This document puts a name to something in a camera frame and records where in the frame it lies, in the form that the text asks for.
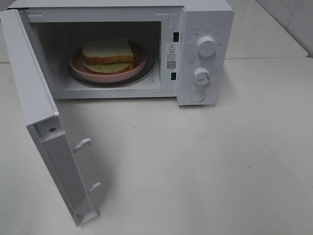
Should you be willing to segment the white microwave door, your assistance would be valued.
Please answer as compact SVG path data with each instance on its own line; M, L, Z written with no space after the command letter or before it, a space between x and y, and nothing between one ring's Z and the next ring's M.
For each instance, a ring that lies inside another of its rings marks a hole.
M26 128L40 153L76 226L97 217L74 154L89 138L71 147L46 82L49 72L36 31L24 10L0 13L4 38Z

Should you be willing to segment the white bread sandwich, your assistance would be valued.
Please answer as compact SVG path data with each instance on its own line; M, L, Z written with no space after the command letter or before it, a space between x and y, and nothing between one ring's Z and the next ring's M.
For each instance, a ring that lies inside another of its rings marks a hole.
M132 70L134 63L136 57L126 38L96 40L82 46L82 64L92 72Z

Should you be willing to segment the pink round plate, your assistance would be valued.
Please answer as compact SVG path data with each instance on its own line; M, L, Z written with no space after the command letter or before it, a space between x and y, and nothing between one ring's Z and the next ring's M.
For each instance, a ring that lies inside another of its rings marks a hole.
M132 45L132 50L133 62L87 65L83 61L82 50L78 49L71 56L69 64L77 76L87 81L98 83L125 81L138 75L147 65L148 54L146 50L138 44Z

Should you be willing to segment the lower white timer knob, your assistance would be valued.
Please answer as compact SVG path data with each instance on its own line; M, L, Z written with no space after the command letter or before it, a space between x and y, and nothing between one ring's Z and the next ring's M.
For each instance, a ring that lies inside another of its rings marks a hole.
M211 75L206 68L197 68L194 71L194 83L198 86L205 86L210 82Z

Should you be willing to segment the white microwave oven body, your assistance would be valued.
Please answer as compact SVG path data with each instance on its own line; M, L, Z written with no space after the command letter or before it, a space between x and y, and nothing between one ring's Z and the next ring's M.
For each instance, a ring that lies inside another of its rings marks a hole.
M37 32L54 99L175 97L179 105L214 104L232 28L234 11L224 0L17 0L6 10L24 10ZM198 54L197 41L210 35L213 55ZM154 57L152 71L117 87L92 87L68 72L70 56L85 42L127 38ZM210 82L194 83L194 71L206 68ZM193 91L205 92L193 102Z

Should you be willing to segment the round white door button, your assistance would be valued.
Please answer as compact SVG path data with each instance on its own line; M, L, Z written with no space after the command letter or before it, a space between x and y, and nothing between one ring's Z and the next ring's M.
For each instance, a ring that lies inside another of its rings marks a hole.
M190 94L190 99L193 102L202 102L205 99L205 92L201 90L193 91Z

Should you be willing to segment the upper white power knob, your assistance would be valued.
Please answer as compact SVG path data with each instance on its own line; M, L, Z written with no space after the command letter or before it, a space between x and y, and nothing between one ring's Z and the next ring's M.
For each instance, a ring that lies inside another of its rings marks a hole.
M203 57L209 57L213 55L216 51L217 42L210 36L202 36L197 41L197 50L198 54Z

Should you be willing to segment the glass microwave turntable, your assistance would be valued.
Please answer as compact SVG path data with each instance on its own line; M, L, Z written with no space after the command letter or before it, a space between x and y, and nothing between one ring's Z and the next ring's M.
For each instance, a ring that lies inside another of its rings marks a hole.
M71 74L71 76L73 78L75 78L77 81L79 81L82 84L88 85L88 86L92 86L92 87L104 87L104 88L108 88L108 87L117 87L117 86L123 86L123 85L127 85L133 82L136 82L138 80L140 80L141 78L143 78L144 76L148 75L153 67L154 67L154 63L155 63L155 59L153 56L151 56L148 51L146 50L147 54L148 54L148 60L147 60L147 65L145 65L145 67L143 68L143 71L141 71L138 75L127 79L125 81L119 81L119 82L114 82L114 83L98 83L98 82L91 82L91 81L87 81L85 79L80 78L79 76L77 76L74 71L72 70L70 64L68 63L68 72Z

